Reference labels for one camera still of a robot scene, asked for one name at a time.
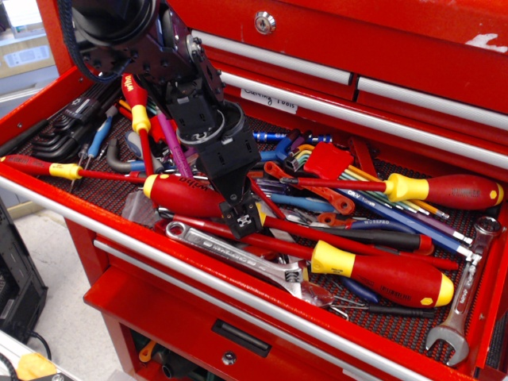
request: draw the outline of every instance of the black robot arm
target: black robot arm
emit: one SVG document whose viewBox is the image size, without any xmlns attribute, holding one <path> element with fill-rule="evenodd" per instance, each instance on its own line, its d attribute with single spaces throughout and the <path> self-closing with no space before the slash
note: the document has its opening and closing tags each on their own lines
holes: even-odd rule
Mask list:
<svg viewBox="0 0 508 381">
<path fill-rule="evenodd" d="M 135 75 L 175 121 L 182 143 L 198 152 L 198 166 L 224 196 L 221 210 L 233 234 L 259 231 L 247 177 L 260 160 L 256 142 L 243 110 L 224 100 L 224 83 L 201 41 L 176 12 L 165 0 L 58 0 L 58 6 L 83 74 L 97 82 Z"/>
</svg>

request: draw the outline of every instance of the floor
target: floor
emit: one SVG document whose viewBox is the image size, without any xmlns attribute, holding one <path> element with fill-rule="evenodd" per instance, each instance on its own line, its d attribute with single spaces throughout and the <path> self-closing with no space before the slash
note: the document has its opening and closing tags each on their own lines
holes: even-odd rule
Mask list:
<svg viewBox="0 0 508 381">
<path fill-rule="evenodd" d="M 83 302 L 89 284 L 64 219 L 41 210 L 14 224 L 48 286 L 34 330 L 48 342 L 55 364 L 82 381 L 133 380 L 121 371 L 101 314 Z M 46 354 L 37 339 L 28 346 Z"/>
</svg>

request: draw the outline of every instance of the cardboard box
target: cardboard box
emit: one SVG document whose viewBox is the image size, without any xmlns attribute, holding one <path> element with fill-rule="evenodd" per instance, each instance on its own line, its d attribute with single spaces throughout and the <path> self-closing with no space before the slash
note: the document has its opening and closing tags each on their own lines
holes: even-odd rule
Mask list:
<svg viewBox="0 0 508 381">
<path fill-rule="evenodd" d="M 0 47 L 0 78 L 55 64 L 46 36 L 14 40 Z"/>
</svg>

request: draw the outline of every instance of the wrench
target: wrench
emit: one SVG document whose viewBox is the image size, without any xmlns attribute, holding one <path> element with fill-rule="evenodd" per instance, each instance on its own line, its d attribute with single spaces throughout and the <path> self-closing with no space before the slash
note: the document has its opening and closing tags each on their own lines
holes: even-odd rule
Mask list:
<svg viewBox="0 0 508 381">
<path fill-rule="evenodd" d="M 476 237 L 471 247 L 475 255 L 464 267 L 450 312 L 445 321 L 430 330 L 425 343 L 427 350 L 438 340 L 449 343 L 455 349 L 452 358 L 446 363 L 449 367 L 456 366 L 468 357 L 469 344 L 464 333 L 466 317 L 482 274 L 485 257 L 492 241 L 501 234 L 502 226 L 494 218 L 484 216 L 476 221 L 475 230 Z"/>
<path fill-rule="evenodd" d="M 166 235 L 173 240 L 213 254 L 219 259 L 233 262 L 254 275 L 278 284 L 296 298 L 314 306 L 323 307 L 333 303 L 334 298 L 329 291 L 303 279 L 302 269 L 306 267 L 305 260 L 290 264 L 274 264 L 179 221 L 167 225 Z"/>
</svg>

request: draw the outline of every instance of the drawer handle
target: drawer handle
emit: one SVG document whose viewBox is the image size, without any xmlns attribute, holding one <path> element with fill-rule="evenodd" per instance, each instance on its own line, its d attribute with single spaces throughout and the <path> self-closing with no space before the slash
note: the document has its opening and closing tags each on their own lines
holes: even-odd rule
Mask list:
<svg viewBox="0 0 508 381">
<path fill-rule="evenodd" d="M 225 337 L 226 339 L 230 339 L 232 342 L 241 345 L 261 357 L 268 356 L 268 353 L 271 350 L 271 345 L 268 343 L 265 343 L 257 337 L 249 335 L 245 331 L 242 331 L 241 329 L 238 329 L 237 327 L 234 327 L 220 319 L 215 321 L 212 331 Z"/>
</svg>

